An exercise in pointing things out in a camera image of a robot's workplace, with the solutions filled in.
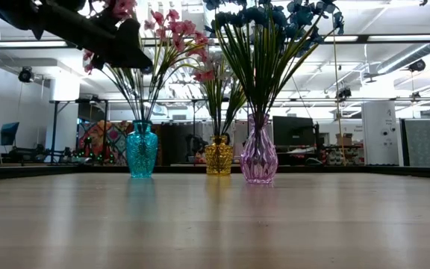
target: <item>pink flower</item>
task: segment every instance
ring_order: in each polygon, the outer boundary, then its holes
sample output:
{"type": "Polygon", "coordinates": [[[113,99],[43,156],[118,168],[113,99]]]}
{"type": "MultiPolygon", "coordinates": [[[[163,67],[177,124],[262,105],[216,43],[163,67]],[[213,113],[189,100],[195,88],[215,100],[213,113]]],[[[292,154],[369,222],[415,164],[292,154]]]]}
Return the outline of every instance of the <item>pink flower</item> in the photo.
{"type": "Polygon", "coordinates": [[[162,41],[167,40],[167,35],[165,33],[165,30],[166,30],[165,27],[162,27],[162,28],[159,28],[159,29],[155,30],[155,35],[157,35],[158,37],[160,37],[162,41]]]}
{"type": "Polygon", "coordinates": [[[176,19],[180,19],[180,16],[178,15],[178,12],[176,10],[169,10],[169,13],[167,14],[167,19],[170,19],[172,22],[174,22],[176,19]]]}
{"type": "Polygon", "coordinates": [[[185,49],[185,42],[184,38],[182,36],[179,36],[178,34],[173,35],[173,44],[177,48],[178,52],[183,52],[185,49]]]}
{"type": "MultiPolygon", "coordinates": [[[[105,0],[105,3],[108,6],[110,0],[105,0]]],[[[135,0],[116,0],[116,5],[113,7],[112,13],[120,19],[130,18],[136,5],[137,2],[135,0]]]]}
{"type": "Polygon", "coordinates": [[[205,48],[193,49],[186,54],[187,57],[190,57],[191,55],[200,56],[202,58],[202,62],[206,62],[208,59],[208,52],[205,50],[205,48]]]}
{"type": "Polygon", "coordinates": [[[144,28],[144,30],[154,30],[155,22],[150,22],[150,21],[146,20],[144,22],[143,28],[144,28]]]}
{"type": "Polygon", "coordinates": [[[88,65],[86,65],[86,66],[84,67],[84,71],[85,71],[86,73],[88,73],[89,75],[93,73],[93,69],[94,69],[94,66],[93,66],[93,64],[92,64],[92,63],[89,63],[88,65]]]}
{"type": "Polygon", "coordinates": [[[84,50],[84,56],[82,58],[83,61],[87,61],[89,59],[91,59],[91,57],[94,55],[94,52],[88,51],[88,50],[84,50]]]}
{"type": "Polygon", "coordinates": [[[208,44],[208,38],[199,31],[195,31],[195,44],[196,45],[202,45],[202,44],[208,44]]]}
{"type": "Polygon", "coordinates": [[[169,22],[169,29],[173,34],[182,34],[184,31],[183,22],[169,22]]]}
{"type": "Polygon", "coordinates": [[[154,17],[154,19],[157,22],[157,24],[159,24],[159,26],[162,26],[162,24],[163,24],[163,15],[162,15],[162,13],[160,13],[158,11],[154,12],[153,10],[150,10],[150,13],[154,17]]]}
{"type": "Polygon", "coordinates": [[[205,72],[196,71],[194,75],[194,79],[200,82],[206,82],[215,79],[215,74],[213,70],[208,70],[205,72]]]}
{"type": "Polygon", "coordinates": [[[184,34],[186,34],[186,35],[194,34],[196,27],[197,27],[197,25],[195,25],[192,21],[185,20],[184,21],[184,34]]]}

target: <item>robotic arm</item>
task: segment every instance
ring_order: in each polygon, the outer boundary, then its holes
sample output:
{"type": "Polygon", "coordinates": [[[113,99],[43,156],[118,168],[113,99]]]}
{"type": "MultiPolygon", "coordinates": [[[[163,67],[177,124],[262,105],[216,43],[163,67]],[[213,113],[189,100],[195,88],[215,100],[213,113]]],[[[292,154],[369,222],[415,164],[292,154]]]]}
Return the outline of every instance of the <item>robotic arm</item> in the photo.
{"type": "Polygon", "coordinates": [[[78,49],[87,49],[98,58],[98,64],[113,67],[137,68],[150,72],[152,61],[140,50],[138,40],[140,23],[113,15],[117,0],[89,19],[78,13],[86,0],[0,0],[0,18],[12,26],[32,31],[40,40],[48,31],[78,49]]]}

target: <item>table surface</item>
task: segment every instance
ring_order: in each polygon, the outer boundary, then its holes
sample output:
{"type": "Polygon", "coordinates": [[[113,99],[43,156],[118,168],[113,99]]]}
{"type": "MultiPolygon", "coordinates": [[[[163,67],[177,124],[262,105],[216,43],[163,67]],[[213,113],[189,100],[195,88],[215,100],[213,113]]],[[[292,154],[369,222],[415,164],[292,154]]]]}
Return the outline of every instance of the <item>table surface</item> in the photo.
{"type": "Polygon", "coordinates": [[[0,181],[0,268],[430,268],[430,179],[69,174],[0,181]]]}

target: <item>computer monitor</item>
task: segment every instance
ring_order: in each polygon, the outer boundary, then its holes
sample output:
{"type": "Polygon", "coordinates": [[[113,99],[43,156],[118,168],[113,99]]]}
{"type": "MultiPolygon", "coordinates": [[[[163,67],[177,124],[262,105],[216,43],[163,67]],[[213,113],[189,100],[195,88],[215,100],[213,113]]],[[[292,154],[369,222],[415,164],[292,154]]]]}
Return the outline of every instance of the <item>computer monitor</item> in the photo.
{"type": "Polygon", "coordinates": [[[313,119],[273,117],[273,140],[276,146],[313,146],[313,119]]]}
{"type": "Polygon", "coordinates": [[[0,146],[12,146],[16,139],[19,123],[6,123],[1,127],[0,146]]]}

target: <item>colorful painting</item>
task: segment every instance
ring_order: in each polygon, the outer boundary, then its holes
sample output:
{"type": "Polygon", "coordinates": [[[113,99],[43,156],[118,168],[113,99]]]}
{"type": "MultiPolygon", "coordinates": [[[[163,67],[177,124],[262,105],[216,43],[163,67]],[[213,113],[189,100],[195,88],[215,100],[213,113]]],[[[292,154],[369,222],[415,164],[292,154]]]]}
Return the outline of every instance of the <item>colorful painting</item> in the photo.
{"type": "MultiPolygon", "coordinates": [[[[134,130],[134,125],[128,121],[120,123],[107,122],[107,150],[105,160],[109,159],[110,154],[114,156],[114,165],[127,166],[127,158],[125,157],[125,139],[127,134],[134,130]]],[[[160,137],[160,126],[152,126],[152,132],[160,137]]],[[[104,137],[104,121],[97,123],[81,123],[79,124],[79,139],[78,148],[84,148],[86,138],[91,138],[91,148],[95,156],[102,153],[103,137],[104,137]]],[[[159,139],[159,152],[161,151],[161,142],[159,139]]],[[[158,154],[157,164],[162,163],[162,155],[158,154]]]]}

